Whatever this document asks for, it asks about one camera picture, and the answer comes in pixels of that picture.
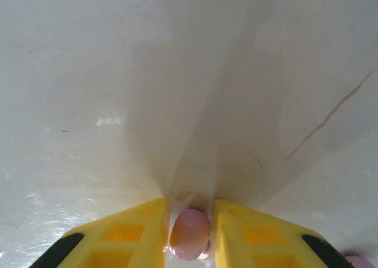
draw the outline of white surface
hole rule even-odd
[[[191,194],[378,265],[377,0],[0,0],[0,15],[1,267]]]

